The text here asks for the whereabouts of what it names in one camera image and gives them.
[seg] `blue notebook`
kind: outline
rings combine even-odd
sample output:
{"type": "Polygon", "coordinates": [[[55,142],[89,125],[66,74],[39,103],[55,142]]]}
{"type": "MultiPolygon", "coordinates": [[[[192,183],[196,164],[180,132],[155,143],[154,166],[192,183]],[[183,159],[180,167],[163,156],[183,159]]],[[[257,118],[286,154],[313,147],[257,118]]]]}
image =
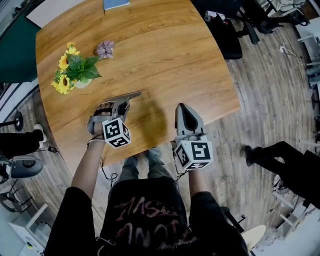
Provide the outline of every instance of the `blue notebook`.
{"type": "Polygon", "coordinates": [[[105,10],[126,5],[130,5],[130,0],[103,0],[103,9],[105,10]]]}

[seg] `wooden table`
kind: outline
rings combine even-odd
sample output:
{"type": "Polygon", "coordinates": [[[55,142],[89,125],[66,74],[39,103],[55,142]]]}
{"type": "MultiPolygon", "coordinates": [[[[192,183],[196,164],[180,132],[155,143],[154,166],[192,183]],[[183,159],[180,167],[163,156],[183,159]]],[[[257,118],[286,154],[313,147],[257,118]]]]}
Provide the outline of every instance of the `wooden table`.
{"type": "Polygon", "coordinates": [[[131,0],[105,15],[102,0],[87,0],[37,33],[36,62],[46,117],[72,174],[91,137],[88,118],[105,98],[143,92],[131,100],[125,121],[132,143],[106,146],[105,163],[174,139],[178,103],[195,109],[205,124],[240,106],[217,43],[189,0],[131,0]],[[50,82],[67,42],[89,56],[107,39],[115,41],[114,58],[97,63],[102,77],[68,95],[57,93],[50,82]]]}

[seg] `vase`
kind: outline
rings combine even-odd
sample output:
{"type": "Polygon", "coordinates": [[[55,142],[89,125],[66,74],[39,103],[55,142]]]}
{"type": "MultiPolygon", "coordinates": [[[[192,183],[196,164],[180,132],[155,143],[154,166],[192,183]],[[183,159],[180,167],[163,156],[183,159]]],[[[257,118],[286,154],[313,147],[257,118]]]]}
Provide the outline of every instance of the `vase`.
{"type": "Polygon", "coordinates": [[[74,86],[78,89],[85,88],[92,82],[92,79],[88,79],[88,82],[81,82],[80,80],[74,83],[74,86]]]}

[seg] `purple flower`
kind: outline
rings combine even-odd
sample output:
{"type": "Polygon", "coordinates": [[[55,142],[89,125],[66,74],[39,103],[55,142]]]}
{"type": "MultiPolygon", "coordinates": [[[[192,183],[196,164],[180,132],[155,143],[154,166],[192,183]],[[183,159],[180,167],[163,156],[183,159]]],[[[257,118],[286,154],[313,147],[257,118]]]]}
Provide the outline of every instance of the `purple flower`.
{"type": "Polygon", "coordinates": [[[99,56],[99,60],[103,58],[113,58],[114,45],[115,42],[110,40],[106,40],[104,42],[99,43],[95,51],[95,53],[99,56]]]}

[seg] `flower bouquet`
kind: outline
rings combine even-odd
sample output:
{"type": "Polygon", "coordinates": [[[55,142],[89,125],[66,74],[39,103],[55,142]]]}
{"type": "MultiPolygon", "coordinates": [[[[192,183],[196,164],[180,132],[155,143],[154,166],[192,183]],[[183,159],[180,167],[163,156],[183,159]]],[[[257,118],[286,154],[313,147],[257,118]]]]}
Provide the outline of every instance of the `flower bouquet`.
{"type": "Polygon", "coordinates": [[[76,85],[87,85],[92,79],[101,77],[95,67],[98,56],[80,56],[80,51],[77,51],[73,42],[69,42],[66,47],[64,55],[59,60],[59,69],[55,71],[51,82],[61,94],[68,94],[76,85]]]}

